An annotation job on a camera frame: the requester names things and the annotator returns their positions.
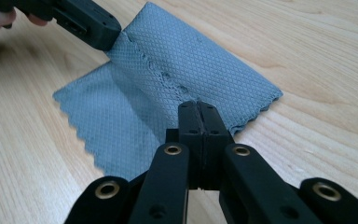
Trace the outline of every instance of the blue cloth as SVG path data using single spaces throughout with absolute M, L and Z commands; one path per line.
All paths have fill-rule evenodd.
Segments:
M 282 92 L 162 8 L 147 3 L 120 34 L 111 59 L 54 93 L 106 175 L 148 169 L 184 101 L 215 105 L 231 133 Z

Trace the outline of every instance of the textured fabric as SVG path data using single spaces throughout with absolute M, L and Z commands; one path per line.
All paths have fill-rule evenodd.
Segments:
M 235 133 L 282 96 L 255 70 L 148 3 L 106 52 L 111 62 L 54 93 L 106 175 L 147 170 L 184 101 L 215 105 Z

